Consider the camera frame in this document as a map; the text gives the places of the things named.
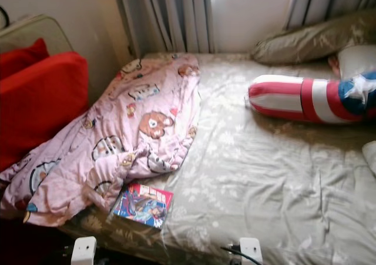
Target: book cover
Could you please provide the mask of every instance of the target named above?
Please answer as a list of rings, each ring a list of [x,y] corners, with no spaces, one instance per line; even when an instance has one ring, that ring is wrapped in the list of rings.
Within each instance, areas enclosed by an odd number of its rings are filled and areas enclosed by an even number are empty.
[[[160,229],[169,211],[173,193],[132,183],[123,192],[114,214]]]

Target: mattress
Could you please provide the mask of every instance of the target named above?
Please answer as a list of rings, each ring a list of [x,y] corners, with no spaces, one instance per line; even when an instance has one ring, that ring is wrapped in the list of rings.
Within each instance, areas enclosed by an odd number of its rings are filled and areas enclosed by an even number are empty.
[[[161,264],[228,264],[220,246],[241,237],[259,239],[268,265],[376,264],[376,177],[361,151],[376,139],[375,125],[289,122],[244,105],[259,75],[333,79],[328,66],[197,58],[202,106],[188,156],[177,172],[142,181],[174,193],[162,230],[95,207],[61,230]]]

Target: red cushion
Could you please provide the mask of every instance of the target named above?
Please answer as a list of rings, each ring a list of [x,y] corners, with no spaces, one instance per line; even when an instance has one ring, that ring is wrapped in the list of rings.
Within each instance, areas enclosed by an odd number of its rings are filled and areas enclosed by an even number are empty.
[[[88,109],[88,64],[74,52],[0,81],[0,171]]]
[[[0,55],[0,80],[17,73],[34,63],[49,57],[46,43],[41,38],[35,43],[22,49],[5,52]]]

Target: beige floral bed sheet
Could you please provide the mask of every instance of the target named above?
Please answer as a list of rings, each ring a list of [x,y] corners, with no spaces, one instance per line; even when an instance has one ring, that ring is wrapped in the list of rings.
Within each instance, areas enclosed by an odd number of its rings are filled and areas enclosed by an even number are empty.
[[[376,125],[287,122],[244,105],[259,75],[333,78],[327,65],[197,58],[202,108],[194,143],[179,171],[143,181],[174,192],[162,231],[95,207],[61,229],[161,264],[228,264],[219,247],[241,237],[259,239],[267,265],[376,264],[376,178],[361,152],[376,139]]]

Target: crumpled pink comforter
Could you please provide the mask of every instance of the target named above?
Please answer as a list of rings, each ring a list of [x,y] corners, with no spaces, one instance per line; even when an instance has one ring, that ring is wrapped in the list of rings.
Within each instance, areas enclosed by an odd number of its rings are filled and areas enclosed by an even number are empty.
[[[53,139],[2,173],[1,216],[60,226],[94,203],[109,211],[123,182],[179,168],[197,131],[197,60],[135,60]]]

